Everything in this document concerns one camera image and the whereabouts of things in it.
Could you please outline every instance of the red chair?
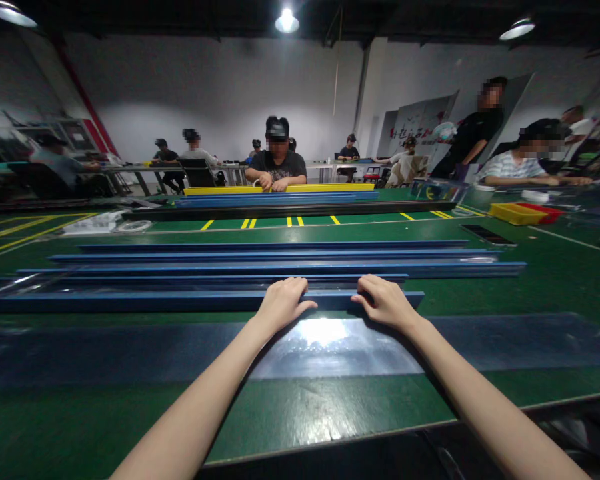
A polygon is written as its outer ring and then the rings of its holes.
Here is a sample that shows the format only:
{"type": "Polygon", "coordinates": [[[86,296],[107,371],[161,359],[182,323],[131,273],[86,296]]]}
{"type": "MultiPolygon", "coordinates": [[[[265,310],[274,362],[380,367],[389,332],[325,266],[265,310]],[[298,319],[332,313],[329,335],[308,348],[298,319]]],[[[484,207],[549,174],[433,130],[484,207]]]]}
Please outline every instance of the red chair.
{"type": "Polygon", "coordinates": [[[367,172],[364,174],[363,178],[363,183],[366,183],[367,180],[369,180],[372,181],[374,185],[377,185],[378,180],[380,180],[380,167],[368,167],[367,172]]]}

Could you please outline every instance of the ceiling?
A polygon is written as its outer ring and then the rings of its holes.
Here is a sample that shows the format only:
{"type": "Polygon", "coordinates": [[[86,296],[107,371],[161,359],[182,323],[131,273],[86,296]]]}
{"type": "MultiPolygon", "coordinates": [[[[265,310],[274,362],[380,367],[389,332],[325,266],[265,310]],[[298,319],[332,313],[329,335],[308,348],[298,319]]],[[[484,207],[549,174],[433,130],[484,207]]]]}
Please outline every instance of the ceiling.
{"type": "MultiPolygon", "coordinates": [[[[282,6],[300,21],[294,37],[332,47],[342,40],[366,47],[376,36],[390,41],[492,45],[521,15],[536,28],[508,43],[587,47],[600,53],[600,0],[12,0],[48,34],[277,37],[282,6]]],[[[8,28],[0,20],[0,31],[8,28]]]]}

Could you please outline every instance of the green work table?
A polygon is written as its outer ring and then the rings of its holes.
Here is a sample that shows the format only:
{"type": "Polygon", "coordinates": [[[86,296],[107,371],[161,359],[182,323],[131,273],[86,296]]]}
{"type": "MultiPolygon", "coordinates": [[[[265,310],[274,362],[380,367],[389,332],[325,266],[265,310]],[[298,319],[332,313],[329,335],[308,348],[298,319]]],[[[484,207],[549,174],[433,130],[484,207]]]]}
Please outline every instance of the green work table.
{"type": "MultiPolygon", "coordinates": [[[[380,200],[407,196],[406,189],[382,191],[380,200]]],[[[518,200],[517,195],[492,198],[518,200]]],[[[408,280],[410,290],[426,293],[421,314],[572,311],[600,326],[600,248],[595,245],[600,228],[572,225],[562,218],[555,225],[514,227],[484,216],[485,205],[468,197],[463,206],[474,214],[467,212],[471,215],[467,217],[422,212],[191,221],[158,223],[138,235],[88,238],[37,237],[22,229],[0,236],[0,241],[11,243],[27,238],[0,250],[0,276],[19,268],[50,267],[46,257],[77,253],[77,246],[85,243],[468,239],[468,248],[480,248],[484,244],[478,238],[459,228],[461,223],[477,223],[518,244],[502,255],[503,261],[526,261],[528,267],[519,278],[408,280]]],[[[43,231],[43,225],[31,228],[43,231]]],[[[348,316],[324,311],[313,315],[348,316]]],[[[156,325],[246,321],[249,317],[247,312],[0,315],[0,327],[156,325]]],[[[600,367],[500,371],[486,376],[525,409],[600,398],[600,367]]],[[[0,478],[106,478],[184,388],[172,384],[2,391],[0,478]]],[[[207,464],[279,455],[456,420],[427,375],[246,381],[207,464]]]]}

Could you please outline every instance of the black t-shirt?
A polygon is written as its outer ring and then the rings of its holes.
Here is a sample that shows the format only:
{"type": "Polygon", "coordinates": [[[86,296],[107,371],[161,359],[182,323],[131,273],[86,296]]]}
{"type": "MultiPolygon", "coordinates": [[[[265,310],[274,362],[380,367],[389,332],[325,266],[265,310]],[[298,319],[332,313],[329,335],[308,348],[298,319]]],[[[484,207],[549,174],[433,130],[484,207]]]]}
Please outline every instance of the black t-shirt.
{"type": "Polygon", "coordinates": [[[340,157],[359,157],[360,154],[358,153],[358,150],[355,147],[351,147],[351,148],[347,148],[346,146],[342,147],[342,150],[340,150],[340,157]]]}
{"type": "Polygon", "coordinates": [[[269,150],[260,150],[251,160],[250,167],[258,171],[269,172],[273,181],[286,177],[307,176],[305,160],[291,150],[287,150],[287,156],[280,165],[273,162],[273,154],[269,150]]]}
{"type": "MultiPolygon", "coordinates": [[[[462,162],[476,143],[480,140],[491,140],[502,126],[503,120],[504,114],[500,107],[470,114],[458,127],[458,133],[453,138],[453,145],[447,156],[462,162]]],[[[478,156],[476,155],[471,163],[476,162],[478,156]]]]}
{"type": "Polygon", "coordinates": [[[176,152],[174,152],[173,150],[167,150],[166,152],[163,152],[162,150],[158,150],[155,155],[153,156],[153,159],[160,159],[160,161],[172,161],[172,160],[178,160],[178,154],[176,152]]]}

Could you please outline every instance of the ceiling light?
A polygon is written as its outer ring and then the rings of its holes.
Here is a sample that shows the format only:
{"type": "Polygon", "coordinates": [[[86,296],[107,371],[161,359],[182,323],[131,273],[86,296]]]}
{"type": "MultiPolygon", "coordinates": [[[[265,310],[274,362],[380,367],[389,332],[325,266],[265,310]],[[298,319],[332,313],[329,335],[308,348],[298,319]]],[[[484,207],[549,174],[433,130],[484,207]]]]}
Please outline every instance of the ceiling light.
{"type": "Polygon", "coordinates": [[[275,21],[275,28],[282,33],[292,33],[298,30],[300,22],[293,16],[291,9],[282,10],[282,15],[275,21]]]}
{"type": "Polygon", "coordinates": [[[21,27],[35,28],[38,26],[34,20],[26,16],[14,4],[0,0],[0,18],[21,27]]]}
{"type": "Polygon", "coordinates": [[[530,17],[522,18],[513,23],[511,28],[500,35],[500,40],[513,40],[514,38],[522,37],[535,28],[535,23],[530,17]]]}

